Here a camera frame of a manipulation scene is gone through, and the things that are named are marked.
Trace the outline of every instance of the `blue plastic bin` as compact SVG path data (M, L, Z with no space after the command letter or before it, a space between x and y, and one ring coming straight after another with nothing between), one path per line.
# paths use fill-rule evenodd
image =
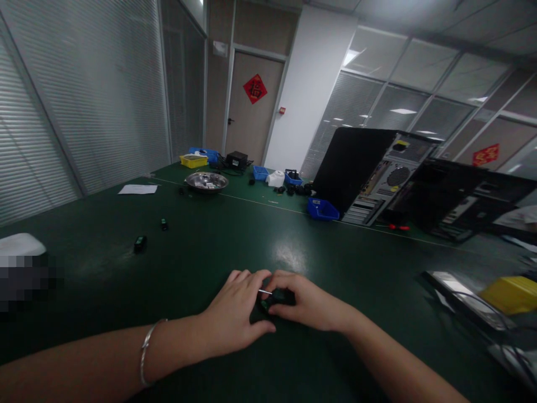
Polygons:
M308 213L313 219L332 221L340 218L340 213L329 201L309 198Z
M208 148L190 147L189 154L194 154L196 151L200 152L200 155L207 156L208 163L218 163L218 151L209 150Z
M302 182L304 182L302 179L291 179L291 177L287 174L287 172L285 173L285 183L288 183L290 185L300 186Z
M255 180L265 181L268 175L269 175L269 171L267 168L258 167L257 165L253 166L253 177L255 178Z

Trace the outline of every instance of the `left hand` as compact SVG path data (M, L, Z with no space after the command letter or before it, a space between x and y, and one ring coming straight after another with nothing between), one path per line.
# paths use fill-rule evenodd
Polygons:
M211 357L242 350L265 333L276 331L270 321L251 325L249 320L257 292L263 280L270 276L268 270L254 274L248 270L233 270L211 305L199 315Z

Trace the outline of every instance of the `forearm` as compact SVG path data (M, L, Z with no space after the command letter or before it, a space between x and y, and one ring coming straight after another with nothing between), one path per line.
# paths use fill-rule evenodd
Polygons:
M150 328L108 332L6 364L0 367L0 396L7 401L124 401L143 389L141 347ZM198 316L161 322L147 348L145 379L156 381L208 354Z
M341 331L394 402L467 401L454 387L365 315L349 309Z

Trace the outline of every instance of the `black box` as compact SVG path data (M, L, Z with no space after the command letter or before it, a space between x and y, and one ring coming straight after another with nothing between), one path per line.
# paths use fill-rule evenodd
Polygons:
M242 152L233 151L226 156L225 161L230 168L244 169L248 163L248 156Z

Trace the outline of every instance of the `red sign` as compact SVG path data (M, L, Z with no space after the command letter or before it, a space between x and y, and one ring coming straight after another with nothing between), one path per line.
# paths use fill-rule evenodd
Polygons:
M472 160L473 166L481 166L486 163L495 161L500 155L500 145L494 144L493 146L483 148L480 151L474 152L474 158Z
M261 81L259 74L253 76L250 81L243 85L243 88L252 105L267 95L267 89L265 88L263 81Z

